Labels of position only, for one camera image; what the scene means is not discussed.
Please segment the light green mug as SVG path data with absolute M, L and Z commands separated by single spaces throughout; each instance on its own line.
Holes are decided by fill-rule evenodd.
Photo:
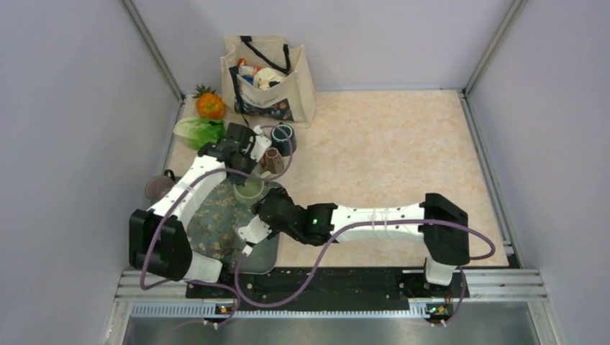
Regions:
M 247 179 L 243 185 L 233 185 L 233 193 L 238 203 L 251 207 L 263 198 L 265 183 L 261 180 Z

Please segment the brown striped small mug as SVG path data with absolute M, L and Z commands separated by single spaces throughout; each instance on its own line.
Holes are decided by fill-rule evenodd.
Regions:
M 272 175 L 278 175 L 285 169 L 283 157 L 281 153 L 275 148 L 270 147 L 265 151 L 263 156 L 264 170 L 268 171 Z

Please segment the purple mug black handle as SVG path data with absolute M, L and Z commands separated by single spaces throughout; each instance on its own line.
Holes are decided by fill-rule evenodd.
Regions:
M 145 196 L 152 203 L 162 199 L 176 184 L 174 172 L 167 169 L 162 175 L 155 176 L 145 186 Z

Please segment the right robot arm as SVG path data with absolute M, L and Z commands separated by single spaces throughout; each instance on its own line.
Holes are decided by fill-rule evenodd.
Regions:
M 422 287 L 441 296 L 451 286 L 452 272 L 470 263 L 467 213 L 439 193 L 428 193 L 421 203 L 392 208 L 356 208 L 335 203 L 307 207 L 294 203 L 285 188 L 272 188 L 256 202 L 253 218 L 237 231 L 245 253 L 265 239 L 284 233 L 313 247 L 362 240 L 404 240 L 423 243 Z

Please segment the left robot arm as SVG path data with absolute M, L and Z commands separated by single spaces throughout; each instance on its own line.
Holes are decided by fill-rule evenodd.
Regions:
M 169 192 L 130 216 L 129 264 L 170 281 L 198 280 L 210 295 L 226 295 L 231 279 L 223 264 L 194 252 L 186 230 L 210 192 L 224 181 L 244 185 L 270 146 L 261 126 L 236 123 L 221 139 L 206 143 Z

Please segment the dark green mug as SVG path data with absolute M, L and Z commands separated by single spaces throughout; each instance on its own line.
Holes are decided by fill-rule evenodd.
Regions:
M 289 157 L 296 151 L 296 137 L 291 126 L 280 123 L 271 129 L 270 138 L 272 147 L 276 148 L 282 157 Z

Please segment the green toy lettuce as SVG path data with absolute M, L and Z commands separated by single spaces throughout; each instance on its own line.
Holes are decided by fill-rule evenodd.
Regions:
M 188 117 L 176 123 L 173 133 L 181 138 L 187 147 L 200 150 L 205 144 L 217 143 L 224 136 L 224 121 Z

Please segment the orange toy pineapple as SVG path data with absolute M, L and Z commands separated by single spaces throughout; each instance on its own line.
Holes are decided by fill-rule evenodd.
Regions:
M 220 96 L 216 94 L 216 90 L 204 84 L 198 84 L 195 87 L 196 110 L 198 115 L 203 119 L 220 121 L 224 118 L 226 108 Z

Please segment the teal floral tray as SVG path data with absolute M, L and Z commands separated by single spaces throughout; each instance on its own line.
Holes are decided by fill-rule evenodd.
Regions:
M 230 272 L 235 270 L 245 243 L 236 230 L 246 226 L 253 213 L 235 198 L 233 185 L 225 180 L 206 197 L 188 224 L 186 234 L 194 252 L 218 259 Z M 276 265 L 279 238 L 257 244 L 244 259 L 240 272 L 266 274 Z

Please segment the canvas tote bag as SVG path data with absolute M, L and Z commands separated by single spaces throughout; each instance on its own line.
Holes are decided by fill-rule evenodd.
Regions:
M 305 45 L 292 47 L 281 35 L 229 35 L 224 45 L 221 97 L 229 113 L 311 125 L 316 90 Z

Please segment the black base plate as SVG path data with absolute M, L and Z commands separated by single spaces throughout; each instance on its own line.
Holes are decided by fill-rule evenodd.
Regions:
M 275 310 L 310 276 L 308 267 L 278 267 L 264 275 L 242 273 L 244 295 Z M 418 299 L 432 305 L 449 305 L 468 298 L 470 291 L 459 272 L 448 286 L 427 282 L 424 272 L 413 267 L 321 267 L 304 291 L 279 311 L 407 311 Z

